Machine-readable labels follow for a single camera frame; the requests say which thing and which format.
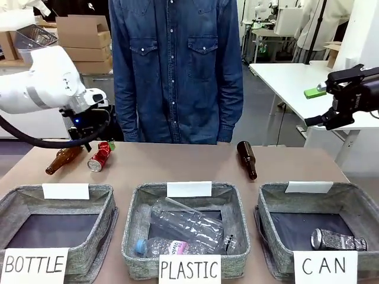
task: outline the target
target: gray floor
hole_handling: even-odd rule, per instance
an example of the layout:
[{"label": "gray floor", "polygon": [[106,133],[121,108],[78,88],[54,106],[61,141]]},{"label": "gray floor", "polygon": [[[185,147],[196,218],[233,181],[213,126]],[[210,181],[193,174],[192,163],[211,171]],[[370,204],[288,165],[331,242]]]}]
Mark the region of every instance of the gray floor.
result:
[{"label": "gray floor", "polygon": [[[258,77],[254,77],[250,70],[243,67],[243,87],[245,90],[245,103],[243,114],[237,123],[233,144],[246,140],[253,146],[262,144],[266,132],[268,114],[271,108],[274,93]],[[282,112],[279,111],[275,117],[275,123],[271,130],[269,143],[276,145],[278,131],[282,119]],[[303,147],[305,139],[296,130],[296,125],[301,124],[301,120],[295,114],[286,113],[284,115],[279,142],[287,147]],[[6,174],[29,150],[31,146],[22,142],[0,141],[0,178]],[[348,177],[352,182],[365,188],[372,197],[379,202],[379,192],[377,192],[377,178],[356,178]]]},{"label": "gray floor", "polygon": [[[254,146],[262,145],[274,93],[260,78],[253,76],[246,66],[243,67],[243,89],[245,92],[243,114],[236,125],[232,143],[237,144],[246,140]],[[278,112],[275,117],[269,139],[270,145],[277,143],[282,115],[282,112]],[[279,144],[287,147],[304,146],[305,139],[296,130],[298,124],[301,124],[301,119],[296,114],[284,115]]]}]

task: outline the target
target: shirt pocket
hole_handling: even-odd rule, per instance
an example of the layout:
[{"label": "shirt pocket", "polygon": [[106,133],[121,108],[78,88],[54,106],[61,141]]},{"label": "shirt pocket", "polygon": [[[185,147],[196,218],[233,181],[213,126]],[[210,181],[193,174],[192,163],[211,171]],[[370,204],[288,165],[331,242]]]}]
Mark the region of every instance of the shirt pocket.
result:
[{"label": "shirt pocket", "polygon": [[156,38],[131,38],[134,77],[154,82],[159,77],[158,44]]},{"label": "shirt pocket", "polygon": [[216,36],[189,37],[188,76],[207,80],[214,76],[216,65],[216,50],[219,40]]}]

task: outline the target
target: green object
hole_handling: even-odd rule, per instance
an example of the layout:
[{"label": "green object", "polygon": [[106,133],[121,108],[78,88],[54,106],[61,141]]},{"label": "green object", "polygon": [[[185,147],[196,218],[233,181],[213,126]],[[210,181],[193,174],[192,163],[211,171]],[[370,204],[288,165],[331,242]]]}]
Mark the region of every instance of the green object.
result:
[{"label": "green object", "polygon": [[109,141],[108,144],[109,144],[109,147],[111,147],[112,151],[114,151],[114,149],[116,149],[116,145],[114,144],[114,141]]},{"label": "green object", "polygon": [[309,89],[304,91],[304,95],[307,99],[314,99],[319,96],[326,95],[326,91],[319,91],[317,88]]}]

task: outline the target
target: red soda can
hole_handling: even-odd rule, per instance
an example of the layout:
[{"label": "red soda can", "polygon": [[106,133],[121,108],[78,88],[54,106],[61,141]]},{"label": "red soda can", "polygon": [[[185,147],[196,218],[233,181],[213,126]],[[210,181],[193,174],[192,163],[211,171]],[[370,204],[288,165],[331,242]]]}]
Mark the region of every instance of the red soda can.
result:
[{"label": "red soda can", "polygon": [[100,142],[98,148],[97,153],[87,163],[89,169],[93,172],[100,172],[111,154],[111,147],[108,142]]}]

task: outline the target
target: brown glass bottle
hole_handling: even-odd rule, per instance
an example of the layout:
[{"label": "brown glass bottle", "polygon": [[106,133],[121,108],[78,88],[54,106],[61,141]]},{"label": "brown glass bottle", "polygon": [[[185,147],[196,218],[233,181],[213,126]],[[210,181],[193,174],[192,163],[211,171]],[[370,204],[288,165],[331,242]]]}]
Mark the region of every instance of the brown glass bottle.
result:
[{"label": "brown glass bottle", "polygon": [[241,158],[242,166],[248,171],[249,178],[255,180],[258,175],[255,170],[255,156],[250,143],[247,141],[241,141],[237,145],[237,151]]},{"label": "brown glass bottle", "polygon": [[54,174],[65,164],[73,161],[83,150],[82,146],[60,149],[57,153],[56,158],[50,164],[50,166],[45,170],[48,175]]}]

